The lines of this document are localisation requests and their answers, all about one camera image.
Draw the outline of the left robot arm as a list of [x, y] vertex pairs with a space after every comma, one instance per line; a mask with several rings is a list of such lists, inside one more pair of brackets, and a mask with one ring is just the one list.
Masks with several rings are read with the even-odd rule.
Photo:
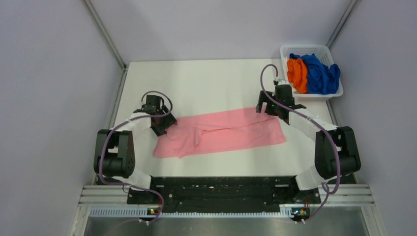
[[94, 171], [104, 184], [120, 184], [139, 190], [145, 203], [157, 199], [158, 191], [151, 186], [152, 176], [136, 167], [134, 141], [142, 133], [153, 131], [157, 137], [177, 124], [172, 114], [173, 103], [165, 94], [148, 91], [141, 98], [140, 108], [128, 119], [110, 129], [101, 129], [96, 136]]

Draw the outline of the pink t shirt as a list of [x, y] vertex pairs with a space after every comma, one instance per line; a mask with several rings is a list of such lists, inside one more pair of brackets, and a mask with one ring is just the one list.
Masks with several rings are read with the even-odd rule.
[[243, 108], [218, 113], [181, 117], [158, 138], [156, 158], [183, 158], [286, 142], [277, 117]]

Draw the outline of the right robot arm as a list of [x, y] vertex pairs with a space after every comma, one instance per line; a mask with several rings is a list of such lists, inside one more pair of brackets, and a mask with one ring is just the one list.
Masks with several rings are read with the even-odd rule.
[[308, 197], [308, 190], [319, 185], [327, 193], [335, 194], [341, 178], [361, 168], [353, 129], [325, 122], [305, 106], [296, 104], [290, 85], [276, 84], [273, 92], [262, 89], [256, 112], [278, 117], [314, 141], [313, 165], [294, 176], [288, 189], [293, 202], [301, 203]]

